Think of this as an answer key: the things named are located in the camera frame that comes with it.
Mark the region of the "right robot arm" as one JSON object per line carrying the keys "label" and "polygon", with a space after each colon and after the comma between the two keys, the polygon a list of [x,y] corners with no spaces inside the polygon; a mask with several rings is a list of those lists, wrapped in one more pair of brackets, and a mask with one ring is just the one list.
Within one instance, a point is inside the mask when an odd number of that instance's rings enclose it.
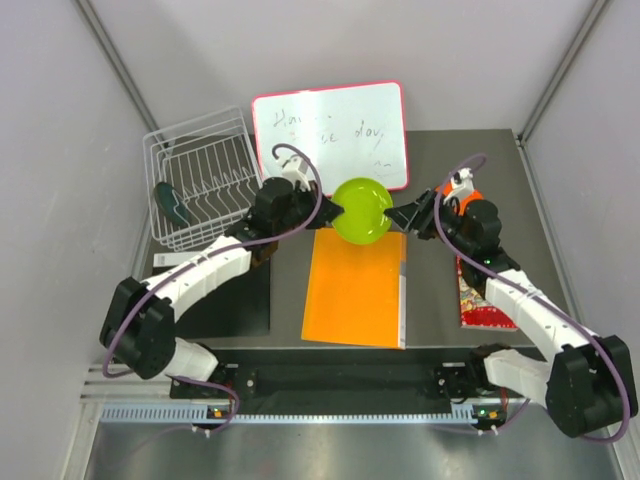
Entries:
{"label": "right robot arm", "polygon": [[445,201],[427,190],[416,201],[389,208],[386,216],[423,240],[439,239],[459,260],[466,284],[504,313],[535,345],[534,360],[501,344],[472,351],[467,384],[487,396],[504,387],[542,406],[568,437],[590,439],[616,425],[612,441],[638,413],[627,345],[577,323],[537,289],[503,249],[497,207],[485,199]]}

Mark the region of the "lime green plate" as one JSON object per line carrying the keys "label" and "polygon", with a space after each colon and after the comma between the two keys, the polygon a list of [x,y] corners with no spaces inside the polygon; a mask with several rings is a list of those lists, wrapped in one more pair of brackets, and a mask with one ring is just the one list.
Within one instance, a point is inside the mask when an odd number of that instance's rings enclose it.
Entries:
{"label": "lime green plate", "polygon": [[393,207],[389,191],[370,178],[353,178],[340,185],[332,196],[343,212],[332,222],[347,242],[369,245],[378,241],[391,227],[385,211]]}

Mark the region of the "dark green plate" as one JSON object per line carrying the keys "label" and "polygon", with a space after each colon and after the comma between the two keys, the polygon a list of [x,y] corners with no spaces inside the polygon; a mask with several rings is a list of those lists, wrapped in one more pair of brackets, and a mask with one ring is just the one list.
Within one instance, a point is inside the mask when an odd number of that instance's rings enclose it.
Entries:
{"label": "dark green plate", "polygon": [[177,190],[167,182],[158,182],[153,196],[159,211],[167,221],[178,228],[190,226],[190,213]]}

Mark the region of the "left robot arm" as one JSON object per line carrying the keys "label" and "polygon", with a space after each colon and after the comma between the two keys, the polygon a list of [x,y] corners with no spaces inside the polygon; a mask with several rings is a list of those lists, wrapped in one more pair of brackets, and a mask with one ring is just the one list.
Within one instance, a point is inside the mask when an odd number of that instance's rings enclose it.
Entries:
{"label": "left robot arm", "polygon": [[99,335],[107,357],[144,380],[187,378],[205,396],[220,394],[225,370],[209,349],[180,338],[177,322],[220,286],[268,260],[280,240],[325,227],[343,212],[317,182],[266,180],[246,214],[208,248],[160,275],[117,285]]}

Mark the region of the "orange plate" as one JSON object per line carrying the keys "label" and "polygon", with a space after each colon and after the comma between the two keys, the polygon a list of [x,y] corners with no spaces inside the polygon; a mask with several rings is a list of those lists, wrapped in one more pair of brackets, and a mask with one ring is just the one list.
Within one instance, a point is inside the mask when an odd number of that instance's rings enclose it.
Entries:
{"label": "orange plate", "polygon": [[463,216],[471,202],[484,200],[484,196],[472,187],[456,187],[447,183],[444,187],[436,187],[435,191],[442,193],[441,200],[437,202],[441,217],[446,215]]}

